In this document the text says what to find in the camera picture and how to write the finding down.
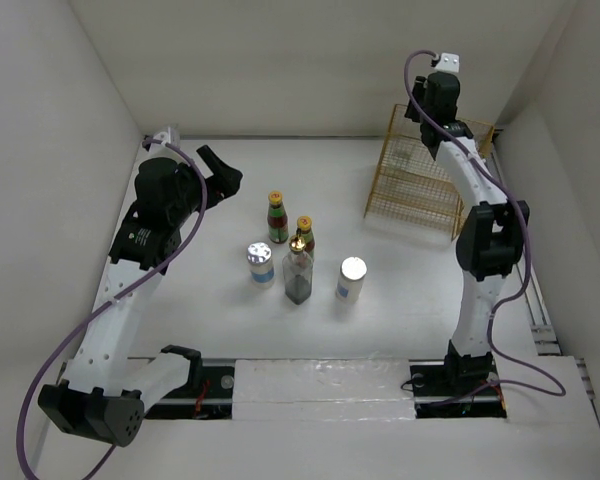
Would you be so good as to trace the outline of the dark liquid glass bottle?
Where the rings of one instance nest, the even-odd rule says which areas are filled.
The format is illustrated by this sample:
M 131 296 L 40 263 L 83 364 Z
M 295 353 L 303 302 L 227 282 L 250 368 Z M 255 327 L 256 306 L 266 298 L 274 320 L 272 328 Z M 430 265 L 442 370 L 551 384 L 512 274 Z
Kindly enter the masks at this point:
M 306 242 L 300 233 L 290 238 L 282 269 L 285 295 L 295 305 L 304 303 L 312 293 L 313 259 L 306 251 Z

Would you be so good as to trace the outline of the clear glass oil bottle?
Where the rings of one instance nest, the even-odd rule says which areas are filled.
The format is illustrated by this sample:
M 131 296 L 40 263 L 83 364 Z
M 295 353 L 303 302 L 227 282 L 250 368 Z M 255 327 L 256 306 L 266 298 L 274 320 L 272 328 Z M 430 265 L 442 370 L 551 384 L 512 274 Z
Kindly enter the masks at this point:
M 399 158 L 410 159 L 422 147 L 420 124 L 406 116 L 407 106 L 395 104 L 388 133 L 392 141 L 392 152 Z

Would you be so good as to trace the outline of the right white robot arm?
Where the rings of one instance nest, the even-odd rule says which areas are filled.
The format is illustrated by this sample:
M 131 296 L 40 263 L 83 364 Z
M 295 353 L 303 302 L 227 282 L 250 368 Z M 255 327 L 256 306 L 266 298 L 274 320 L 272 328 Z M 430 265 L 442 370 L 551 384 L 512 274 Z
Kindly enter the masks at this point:
M 421 141 L 449 175 L 468 213 L 456 240 L 463 273 L 458 324 L 444 362 L 413 370 L 414 390 L 430 397 L 455 397 L 487 380 L 493 366 L 488 328 L 506 277 L 523 253 L 525 202 L 513 206 L 490 182 L 470 128 L 456 117 L 460 82 L 451 73 L 419 76 L 409 89 L 406 118 L 420 126 Z

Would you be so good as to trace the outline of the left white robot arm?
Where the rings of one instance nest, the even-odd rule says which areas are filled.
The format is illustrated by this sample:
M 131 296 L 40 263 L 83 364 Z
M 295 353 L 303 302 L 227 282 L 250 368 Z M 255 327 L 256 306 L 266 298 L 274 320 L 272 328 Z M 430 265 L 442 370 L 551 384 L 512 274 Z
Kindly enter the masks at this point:
M 139 166 L 136 198 L 109 251 L 104 310 L 87 325 L 60 383 L 43 386 L 38 397 L 39 407 L 67 434 L 125 447 L 160 400 L 173 391 L 192 396 L 206 386 L 201 353 L 182 346 L 168 345 L 135 373 L 126 371 L 150 296 L 189 242 L 181 236 L 184 223 L 240 188 L 239 170 L 207 145 L 196 152 L 210 176 L 166 141 L 151 141 Z

